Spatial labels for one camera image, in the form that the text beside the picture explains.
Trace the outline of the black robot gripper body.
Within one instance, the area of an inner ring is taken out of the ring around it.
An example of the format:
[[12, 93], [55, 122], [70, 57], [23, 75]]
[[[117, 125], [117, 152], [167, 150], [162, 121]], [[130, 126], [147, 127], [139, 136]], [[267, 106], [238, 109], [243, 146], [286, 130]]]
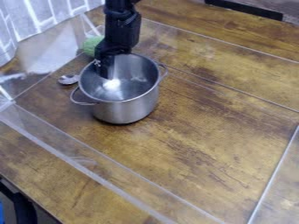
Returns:
[[137, 4], [142, 0], [106, 0], [106, 35], [95, 47], [95, 58], [130, 53], [139, 42], [142, 14]]

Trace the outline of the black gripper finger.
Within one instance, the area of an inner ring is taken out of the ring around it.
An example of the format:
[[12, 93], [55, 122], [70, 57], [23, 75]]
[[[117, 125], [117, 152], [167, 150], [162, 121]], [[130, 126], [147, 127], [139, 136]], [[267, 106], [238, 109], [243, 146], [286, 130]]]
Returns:
[[109, 55], [102, 59], [95, 60], [98, 74], [107, 80], [114, 79], [115, 57]]

